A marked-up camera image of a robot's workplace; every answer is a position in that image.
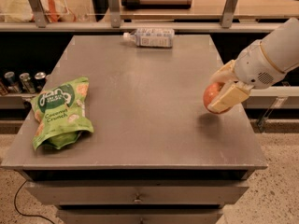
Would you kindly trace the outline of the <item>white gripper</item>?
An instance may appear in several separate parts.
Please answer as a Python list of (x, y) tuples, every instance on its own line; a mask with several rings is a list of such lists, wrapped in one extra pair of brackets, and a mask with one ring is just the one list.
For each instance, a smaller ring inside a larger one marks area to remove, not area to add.
[(226, 63), (211, 76), (210, 84), (221, 83), (224, 86), (207, 109), (216, 114), (226, 112), (249, 98), (251, 86), (266, 89), (285, 76), (286, 73), (276, 68), (265, 53), (262, 41), (256, 40), (243, 49), (236, 60)]

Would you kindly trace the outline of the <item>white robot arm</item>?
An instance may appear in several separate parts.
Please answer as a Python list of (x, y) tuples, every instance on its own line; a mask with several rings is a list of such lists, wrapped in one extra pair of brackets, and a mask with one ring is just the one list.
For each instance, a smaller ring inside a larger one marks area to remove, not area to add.
[(220, 83), (221, 89), (206, 109), (216, 114), (226, 112), (247, 100), (253, 89), (271, 87), (298, 66), (299, 20), (290, 18), (212, 75), (210, 83)]

